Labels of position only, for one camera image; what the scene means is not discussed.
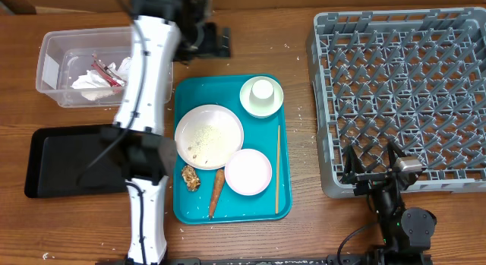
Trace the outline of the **white upturned cup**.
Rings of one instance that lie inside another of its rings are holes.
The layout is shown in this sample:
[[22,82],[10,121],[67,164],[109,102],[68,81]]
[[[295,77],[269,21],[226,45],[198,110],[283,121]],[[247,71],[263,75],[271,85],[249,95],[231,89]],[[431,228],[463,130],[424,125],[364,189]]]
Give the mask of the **white upturned cup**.
[[252,99],[259,103],[266,103],[274,96],[274,87],[268,80],[257,80],[251,87]]

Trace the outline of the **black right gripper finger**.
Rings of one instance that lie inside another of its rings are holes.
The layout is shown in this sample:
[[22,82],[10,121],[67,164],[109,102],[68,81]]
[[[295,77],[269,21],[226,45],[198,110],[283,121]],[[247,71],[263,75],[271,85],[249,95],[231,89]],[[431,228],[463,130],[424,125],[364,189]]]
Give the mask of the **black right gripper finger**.
[[389,162],[390,162],[390,169],[392,169],[394,172],[398,172],[399,167],[396,166],[397,159],[407,157],[406,153],[403,152],[398,147],[398,145],[393,141],[387,142],[387,153],[388,153],[388,159],[389,159]]
[[344,175],[354,175],[365,173],[365,168],[358,158],[354,148],[351,144],[346,146],[343,150],[343,155],[346,158],[346,164],[344,166]]

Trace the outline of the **large white plate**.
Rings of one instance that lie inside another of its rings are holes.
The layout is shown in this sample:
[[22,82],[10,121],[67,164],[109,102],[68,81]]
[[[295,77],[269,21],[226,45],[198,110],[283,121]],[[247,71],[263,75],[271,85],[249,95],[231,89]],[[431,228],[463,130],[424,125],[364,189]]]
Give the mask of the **large white plate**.
[[175,129],[178,155],[202,170],[225,166],[244,143],[244,129],[231,110],[218,105],[198,106],[187,112]]

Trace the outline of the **black tray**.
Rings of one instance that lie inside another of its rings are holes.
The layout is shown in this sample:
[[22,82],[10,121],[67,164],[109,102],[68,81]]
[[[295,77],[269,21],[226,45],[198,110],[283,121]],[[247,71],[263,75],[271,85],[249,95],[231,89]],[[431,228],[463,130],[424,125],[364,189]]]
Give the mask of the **black tray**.
[[28,198],[70,197],[127,191],[120,168],[103,150],[102,125],[40,128],[31,138],[24,194]]

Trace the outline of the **clear plastic bin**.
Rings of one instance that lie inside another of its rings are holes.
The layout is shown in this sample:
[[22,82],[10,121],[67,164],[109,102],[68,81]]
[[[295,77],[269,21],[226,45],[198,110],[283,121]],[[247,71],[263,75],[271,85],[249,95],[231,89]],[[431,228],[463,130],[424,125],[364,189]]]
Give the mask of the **clear plastic bin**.
[[89,101],[71,85],[80,75],[91,70],[93,53],[106,65],[118,67],[131,57],[130,27],[107,27],[49,32],[40,47],[36,72],[36,90],[64,108],[114,107],[125,100],[124,92],[97,101]]

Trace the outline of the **small white plate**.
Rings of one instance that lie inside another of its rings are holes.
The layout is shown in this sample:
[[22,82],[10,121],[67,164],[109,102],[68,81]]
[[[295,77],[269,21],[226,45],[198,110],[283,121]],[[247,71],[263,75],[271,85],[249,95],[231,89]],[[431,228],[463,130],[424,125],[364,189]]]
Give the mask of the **small white plate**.
[[262,152],[242,149],[230,157],[224,173],[226,183],[235,193],[254,196],[268,187],[273,170],[270,161]]

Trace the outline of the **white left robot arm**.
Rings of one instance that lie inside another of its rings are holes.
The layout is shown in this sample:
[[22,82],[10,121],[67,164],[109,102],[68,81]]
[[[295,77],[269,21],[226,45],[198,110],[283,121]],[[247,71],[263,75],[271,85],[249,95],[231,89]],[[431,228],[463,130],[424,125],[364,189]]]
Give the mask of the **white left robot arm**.
[[164,98],[173,62],[228,58],[229,29],[208,19],[212,0],[130,0],[131,67],[112,126],[101,131],[121,168],[131,210],[131,244],[123,264],[162,264],[167,242],[164,206],[175,141],[164,135]]

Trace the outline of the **red snack wrapper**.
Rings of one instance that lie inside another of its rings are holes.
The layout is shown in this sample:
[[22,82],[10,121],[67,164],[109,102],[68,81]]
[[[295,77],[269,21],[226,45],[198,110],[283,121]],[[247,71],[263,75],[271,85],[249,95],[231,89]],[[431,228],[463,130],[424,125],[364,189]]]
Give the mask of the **red snack wrapper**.
[[125,85],[125,81],[122,80],[113,70],[111,70],[108,66],[106,66],[103,62],[101,62],[98,58],[96,53],[92,54],[93,56],[93,64],[92,67],[96,70],[96,72],[102,77],[110,87],[123,87]]

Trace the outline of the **grey dishwasher rack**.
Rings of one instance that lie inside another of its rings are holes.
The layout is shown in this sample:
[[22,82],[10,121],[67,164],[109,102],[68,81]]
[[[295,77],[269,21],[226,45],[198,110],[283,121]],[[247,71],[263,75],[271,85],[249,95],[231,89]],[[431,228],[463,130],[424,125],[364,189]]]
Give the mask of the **grey dishwasher rack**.
[[410,191],[485,190],[483,8],[319,13],[307,54],[325,195],[353,195],[347,146],[379,174],[389,142],[424,166]]

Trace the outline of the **pale green saucer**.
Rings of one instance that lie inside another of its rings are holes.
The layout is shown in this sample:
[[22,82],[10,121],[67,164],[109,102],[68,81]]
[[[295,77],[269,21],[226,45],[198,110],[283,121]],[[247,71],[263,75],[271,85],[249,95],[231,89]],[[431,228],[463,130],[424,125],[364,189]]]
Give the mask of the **pale green saucer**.
[[[268,80],[274,87],[273,98],[266,103],[259,103],[252,99],[251,87],[257,80]],[[240,89],[240,103],[244,110],[255,118],[267,118],[276,113],[283,104],[284,93],[280,84],[268,76],[256,76],[247,80]]]

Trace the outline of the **white napkin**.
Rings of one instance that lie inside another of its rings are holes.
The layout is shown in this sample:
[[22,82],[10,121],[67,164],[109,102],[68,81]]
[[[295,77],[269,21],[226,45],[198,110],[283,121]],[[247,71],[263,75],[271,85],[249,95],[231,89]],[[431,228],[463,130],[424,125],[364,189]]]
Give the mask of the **white napkin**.
[[71,85],[71,87],[76,90],[81,90],[81,95],[89,101],[97,101],[102,98],[122,93],[124,87],[128,83],[128,72],[131,67],[131,57],[124,58],[118,67],[114,62],[106,66],[108,66],[119,77],[121,77],[122,80],[125,81],[125,85],[123,87],[110,87],[109,84],[102,77],[100,77],[100,75],[92,67],[92,64],[92,69],[87,70],[86,74],[80,75],[78,79]]

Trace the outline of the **pile of rice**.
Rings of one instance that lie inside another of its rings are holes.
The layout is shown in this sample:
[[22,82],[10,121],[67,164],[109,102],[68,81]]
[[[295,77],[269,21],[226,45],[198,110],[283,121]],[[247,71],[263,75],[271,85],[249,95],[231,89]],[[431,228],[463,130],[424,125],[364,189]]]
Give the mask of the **pile of rice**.
[[201,126],[194,131],[187,151],[192,159],[202,158],[222,150],[223,132],[215,126]]

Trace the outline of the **wooden chopstick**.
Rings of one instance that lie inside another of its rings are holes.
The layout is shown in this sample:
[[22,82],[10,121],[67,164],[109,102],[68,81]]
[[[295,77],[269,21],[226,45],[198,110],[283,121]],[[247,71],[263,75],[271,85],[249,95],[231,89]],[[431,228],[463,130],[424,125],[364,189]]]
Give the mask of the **wooden chopstick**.
[[276,196],[275,196],[275,214],[279,213],[279,169],[280,169],[280,143],[281,127],[277,127],[277,147],[276,147]]

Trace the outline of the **brown walnut food scrap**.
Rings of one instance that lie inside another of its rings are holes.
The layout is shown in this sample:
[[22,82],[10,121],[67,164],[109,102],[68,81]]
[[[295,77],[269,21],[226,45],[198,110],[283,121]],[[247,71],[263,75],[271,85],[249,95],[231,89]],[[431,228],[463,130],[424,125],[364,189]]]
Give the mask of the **brown walnut food scrap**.
[[189,191],[197,191],[199,189],[200,178],[192,166],[184,166],[181,170],[181,176]]

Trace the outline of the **orange carrot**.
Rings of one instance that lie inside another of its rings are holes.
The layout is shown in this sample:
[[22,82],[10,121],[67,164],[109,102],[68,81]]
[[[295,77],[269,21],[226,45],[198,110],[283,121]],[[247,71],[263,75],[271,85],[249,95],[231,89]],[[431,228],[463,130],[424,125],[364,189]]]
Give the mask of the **orange carrot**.
[[213,184],[213,192],[210,200],[209,206],[209,218],[212,219],[214,217],[214,213],[217,207],[217,203],[219,200],[219,196],[221,195],[222,188],[225,184],[225,173],[223,169],[218,169],[216,171],[216,176]]

